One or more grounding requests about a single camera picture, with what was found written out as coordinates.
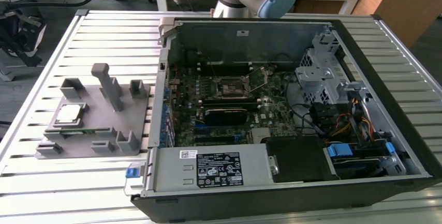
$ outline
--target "green circuit board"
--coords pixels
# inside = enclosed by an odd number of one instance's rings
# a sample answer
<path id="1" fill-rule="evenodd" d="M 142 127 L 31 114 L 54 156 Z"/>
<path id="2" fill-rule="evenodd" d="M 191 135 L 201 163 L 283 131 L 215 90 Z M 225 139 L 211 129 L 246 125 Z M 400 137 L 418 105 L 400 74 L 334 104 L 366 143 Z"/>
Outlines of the green circuit board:
<path id="1" fill-rule="evenodd" d="M 170 71 L 170 86 L 173 89 L 173 113 L 175 122 L 175 147 L 221 145 L 221 144 L 251 144 L 251 129 L 269 128 L 271 136 L 295 136 L 295 123 L 290 116 L 290 106 L 286 103 L 283 89 L 290 73 L 282 71 L 265 77 L 265 67 L 254 67 L 253 73 L 246 77 L 202 77 L 197 70 L 175 67 Z M 206 108 L 199 104 L 201 99 L 215 99 L 225 93 L 225 97 L 242 97 L 242 87 L 249 87 L 245 98 L 259 101 L 257 111 L 247 112 L 247 120 L 234 126 L 206 126 Z M 219 92 L 217 84 L 223 85 Z M 218 141 L 218 137 L 230 140 Z"/>

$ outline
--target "aluminum extrusion table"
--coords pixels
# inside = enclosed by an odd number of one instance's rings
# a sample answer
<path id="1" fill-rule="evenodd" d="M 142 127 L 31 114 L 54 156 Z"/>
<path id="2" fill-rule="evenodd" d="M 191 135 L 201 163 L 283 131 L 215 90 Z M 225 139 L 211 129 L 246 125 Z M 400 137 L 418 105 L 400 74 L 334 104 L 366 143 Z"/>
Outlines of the aluminum extrusion table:
<path id="1" fill-rule="evenodd" d="M 161 17 L 207 13 L 90 11 L 76 15 L 0 143 L 2 223 L 151 223 L 123 193 L 133 157 L 38 160 L 35 148 L 51 121 L 66 77 L 99 84 L 94 63 L 109 63 L 121 84 L 142 78 L 155 87 Z M 322 14 L 286 18 L 341 19 L 398 100 L 432 151 L 442 161 L 442 90 L 382 21 Z M 350 70 L 356 68 L 348 60 Z M 404 193 L 362 208 L 206 221 L 205 223 L 441 223 L 442 185 Z"/>

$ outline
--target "power supply label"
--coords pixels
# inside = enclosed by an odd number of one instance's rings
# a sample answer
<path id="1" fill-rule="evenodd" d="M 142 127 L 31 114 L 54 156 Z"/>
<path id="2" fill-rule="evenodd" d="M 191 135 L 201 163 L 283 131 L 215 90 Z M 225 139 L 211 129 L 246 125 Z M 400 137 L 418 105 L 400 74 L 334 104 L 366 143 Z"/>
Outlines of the power supply label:
<path id="1" fill-rule="evenodd" d="M 239 153 L 198 154 L 197 178 L 199 188 L 243 185 Z"/>

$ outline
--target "desk leg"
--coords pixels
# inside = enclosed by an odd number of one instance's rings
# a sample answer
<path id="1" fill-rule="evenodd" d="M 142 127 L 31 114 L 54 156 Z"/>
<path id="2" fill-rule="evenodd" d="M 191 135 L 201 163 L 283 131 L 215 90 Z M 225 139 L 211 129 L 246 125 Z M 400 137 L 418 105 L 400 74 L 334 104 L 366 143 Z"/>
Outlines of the desk leg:
<path id="1" fill-rule="evenodd" d="M 158 10 L 161 12 L 166 12 L 167 11 L 167 2 L 166 2 L 166 0 L 157 0 L 157 4 L 158 4 Z"/>
<path id="2" fill-rule="evenodd" d="M 340 10 L 340 14 L 352 14 L 354 7 L 357 6 L 358 0 L 346 0 L 344 7 Z"/>

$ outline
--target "motherboard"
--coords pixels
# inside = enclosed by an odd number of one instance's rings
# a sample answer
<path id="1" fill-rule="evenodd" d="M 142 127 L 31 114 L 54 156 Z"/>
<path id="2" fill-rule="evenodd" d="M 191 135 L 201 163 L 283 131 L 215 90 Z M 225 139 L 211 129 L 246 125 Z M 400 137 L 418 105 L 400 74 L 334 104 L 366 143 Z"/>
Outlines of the motherboard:
<path id="1" fill-rule="evenodd" d="M 285 97 L 290 77 L 290 71 L 269 65 L 231 70 L 173 65 L 174 146 L 254 144 L 269 136 L 295 136 Z"/>

